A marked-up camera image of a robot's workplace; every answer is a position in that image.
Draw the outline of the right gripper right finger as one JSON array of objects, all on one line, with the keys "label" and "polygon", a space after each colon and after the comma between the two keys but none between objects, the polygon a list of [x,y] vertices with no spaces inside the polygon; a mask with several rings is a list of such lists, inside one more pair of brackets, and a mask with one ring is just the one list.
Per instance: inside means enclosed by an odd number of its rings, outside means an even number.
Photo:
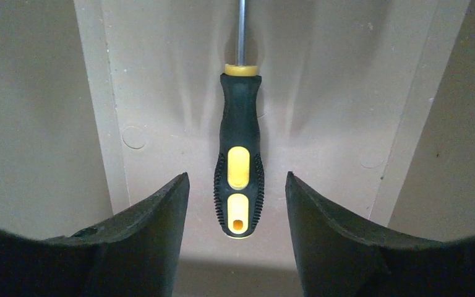
[{"label": "right gripper right finger", "polygon": [[441,242],[391,230],[293,173],[285,188],[305,296],[475,296],[475,235]]}]

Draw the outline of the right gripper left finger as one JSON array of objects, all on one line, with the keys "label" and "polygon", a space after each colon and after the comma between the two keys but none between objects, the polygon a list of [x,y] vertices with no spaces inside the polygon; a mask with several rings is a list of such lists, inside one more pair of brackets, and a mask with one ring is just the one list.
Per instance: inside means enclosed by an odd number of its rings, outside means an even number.
[{"label": "right gripper left finger", "polygon": [[171,296],[188,198],[182,173],[72,236],[0,230],[0,296]]}]

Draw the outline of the black yellow screwdriver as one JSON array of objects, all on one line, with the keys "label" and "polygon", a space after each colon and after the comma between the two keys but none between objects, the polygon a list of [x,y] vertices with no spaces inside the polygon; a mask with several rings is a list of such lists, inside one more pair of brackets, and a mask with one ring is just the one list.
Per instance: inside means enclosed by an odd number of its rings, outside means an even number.
[{"label": "black yellow screwdriver", "polygon": [[249,237],[259,223],[265,195],[257,95],[262,78],[246,63],[247,1],[239,2],[236,62],[220,75],[224,96],[219,153],[213,179],[218,223],[232,239]]}]

